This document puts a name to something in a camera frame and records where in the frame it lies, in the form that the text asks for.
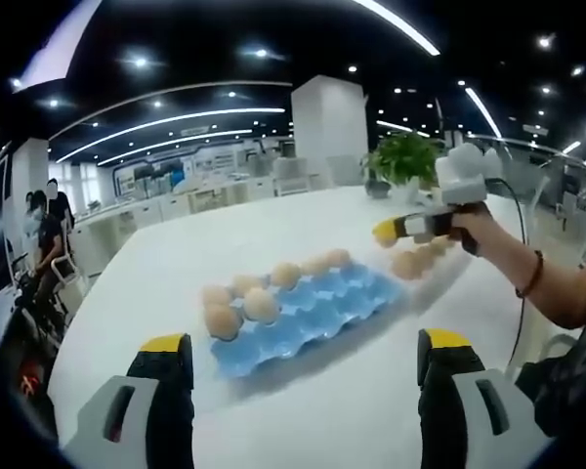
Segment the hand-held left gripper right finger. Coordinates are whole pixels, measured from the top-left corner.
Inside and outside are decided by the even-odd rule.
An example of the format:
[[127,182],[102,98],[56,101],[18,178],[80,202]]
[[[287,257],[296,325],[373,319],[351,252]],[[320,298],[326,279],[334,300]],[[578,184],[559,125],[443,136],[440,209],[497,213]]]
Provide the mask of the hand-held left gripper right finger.
[[419,331],[417,385],[423,468],[528,468],[550,443],[533,402],[457,332]]

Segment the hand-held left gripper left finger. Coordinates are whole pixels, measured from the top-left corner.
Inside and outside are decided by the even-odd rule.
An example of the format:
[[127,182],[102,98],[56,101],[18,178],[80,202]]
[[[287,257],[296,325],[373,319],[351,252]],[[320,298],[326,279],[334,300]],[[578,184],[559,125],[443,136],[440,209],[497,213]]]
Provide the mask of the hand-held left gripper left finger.
[[63,454],[75,468],[192,468],[192,342],[155,337],[77,413]]

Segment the person's right hand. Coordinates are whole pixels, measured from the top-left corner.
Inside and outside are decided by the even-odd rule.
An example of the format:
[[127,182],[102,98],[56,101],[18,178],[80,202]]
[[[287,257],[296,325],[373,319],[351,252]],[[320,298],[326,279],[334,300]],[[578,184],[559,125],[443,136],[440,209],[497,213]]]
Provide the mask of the person's right hand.
[[484,202],[455,208],[451,234],[454,237],[468,234],[476,244],[475,255],[501,272],[519,297],[531,293],[542,271],[542,255],[506,232]]

